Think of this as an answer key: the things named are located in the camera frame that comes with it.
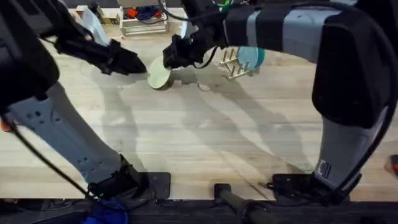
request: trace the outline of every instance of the blue object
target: blue object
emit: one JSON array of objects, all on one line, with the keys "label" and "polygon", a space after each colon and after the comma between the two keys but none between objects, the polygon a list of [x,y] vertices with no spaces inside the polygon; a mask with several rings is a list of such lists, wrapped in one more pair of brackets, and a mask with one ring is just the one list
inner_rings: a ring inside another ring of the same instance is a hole
[{"label": "blue object", "polygon": [[[128,224],[129,217],[127,211],[124,211],[123,206],[117,201],[100,202],[105,206],[96,207],[87,216],[86,220],[82,221],[81,224]],[[115,211],[106,206],[115,208],[120,211]]]},{"label": "blue object", "polygon": [[140,21],[148,20],[155,16],[156,12],[159,12],[160,9],[158,6],[144,6],[144,7],[136,7],[138,15],[136,18]]},{"label": "blue object", "polygon": [[239,50],[238,61],[242,68],[248,63],[248,70],[254,70],[261,66],[266,58],[266,51],[257,47],[241,47]]}]

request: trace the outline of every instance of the black stand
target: black stand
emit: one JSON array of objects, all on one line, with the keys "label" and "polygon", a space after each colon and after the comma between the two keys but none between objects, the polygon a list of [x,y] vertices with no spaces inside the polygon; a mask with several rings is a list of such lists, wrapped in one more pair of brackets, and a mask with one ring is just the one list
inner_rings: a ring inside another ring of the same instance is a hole
[{"label": "black stand", "polygon": [[277,224],[280,223],[270,215],[261,202],[244,200],[231,193],[229,184],[216,184],[214,186],[215,202],[227,204],[243,223],[252,224]]},{"label": "black stand", "polygon": [[165,200],[170,197],[170,173],[138,172],[122,155],[121,161],[120,170],[115,172],[112,178],[98,184],[89,184],[88,190],[105,200],[123,197],[132,192],[134,192],[134,198],[150,199],[155,197]]},{"label": "black stand", "polygon": [[[360,179],[361,175],[345,191],[325,197],[316,203],[327,207],[330,204],[339,205],[349,202],[349,193],[356,187]],[[272,182],[267,183],[266,188],[274,192],[277,201],[287,202],[286,204],[314,201],[333,191],[317,180],[313,174],[274,174]]]}]

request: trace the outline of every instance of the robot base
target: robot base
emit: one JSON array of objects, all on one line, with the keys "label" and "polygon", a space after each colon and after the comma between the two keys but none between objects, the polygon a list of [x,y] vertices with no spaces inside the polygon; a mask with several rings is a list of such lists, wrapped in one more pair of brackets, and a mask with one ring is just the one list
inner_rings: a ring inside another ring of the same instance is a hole
[{"label": "robot base", "polygon": [[140,198],[166,200],[170,197],[171,174],[168,172],[144,172],[140,173],[144,179],[144,194]]},{"label": "robot base", "polygon": [[[338,205],[349,202],[349,193],[356,187],[361,176],[359,176],[348,189],[344,192],[325,197],[320,200],[323,206],[329,204]],[[274,192],[277,201],[291,204],[315,200],[324,195],[328,195],[332,189],[319,182],[312,174],[274,174],[272,182],[267,183],[266,187]]]}]

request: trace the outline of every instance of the gray panel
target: gray panel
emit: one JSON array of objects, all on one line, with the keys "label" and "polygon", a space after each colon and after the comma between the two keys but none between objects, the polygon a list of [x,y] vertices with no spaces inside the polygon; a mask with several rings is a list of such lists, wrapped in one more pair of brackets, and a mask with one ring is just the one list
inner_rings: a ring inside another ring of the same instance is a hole
[{"label": "gray panel", "polygon": [[191,22],[183,21],[182,22],[182,27],[181,27],[181,38],[188,38],[198,30],[197,26],[192,25]]},{"label": "gray panel", "polygon": [[111,39],[106,35],[106,32],[101,25],[97,16],[88,8],[83,12],[82,25],[88,29],[94,36],[94,41],[102,46],[108,46]]},{"label": "gray panel", "polygon": [[225,20],[223,20],[223,27],[224,27],[224,36],[225,36],[225,41],[226,41],[227,43],[229,43],[229,40],[228,40],[228,35],[227,35],[227,32],[226,32],[226,24],[225,24]]},{"label": "gray panel", "polygon": [[317,63],[325,19],[339,13],[325,8],[292,10],[284,21],[284,52]]},{"label": "gray panel", "polygon": [[[323,118],[322,144],[315,177],[332,189],[339,186],[368,150],[385,114],[386,109],[371,129],[343,126]],[[330,166],[326,175],[322,172],[325,165]]]},{"label": "gray panel", "polygon": [[355,5],[358,1],[357,0],[330,0],[331,2],[340,2],[340,3],[345,3],[349,5]]},{"label": "gray panel", "polygon": [[260,12],[261,11],[255,11],[248,17],[246,35],[248,36],[248,44],[251,47],[257,47],[256,19]]},{"label": "gray panel", "polygon": [[8,117],[28,127],[80,171],[87,183],[111,177],[121,167],[120,155],[108,147],[70,103],[61,84],[39,101],[29,98],[9,107]]},{"label": "gray panel", "polygon": [[28,23],[30,28],[32,28],[36,34],[45,32],[47,30],[52,29],[52,24],[47,18],[47,16],[36,6],[36,10],[39,12],[36,15],[28,15],[28,13],[23,10],[21,5],[17,3],[16,0],[11,0],[12,4],[19,11],[19,14],[24,18],[24,20]]}]

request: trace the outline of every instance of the beige plate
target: beige plate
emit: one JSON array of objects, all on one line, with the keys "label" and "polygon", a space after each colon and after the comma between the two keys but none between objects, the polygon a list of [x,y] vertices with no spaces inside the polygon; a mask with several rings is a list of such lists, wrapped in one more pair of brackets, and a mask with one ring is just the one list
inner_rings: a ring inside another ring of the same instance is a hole
[{"label": "beige plate", "polygon": [[148,70],[148,83],[154,89],[160,89],[167,84],[170,78],[170,70],[163,66],[163,57],[156,58]]}]

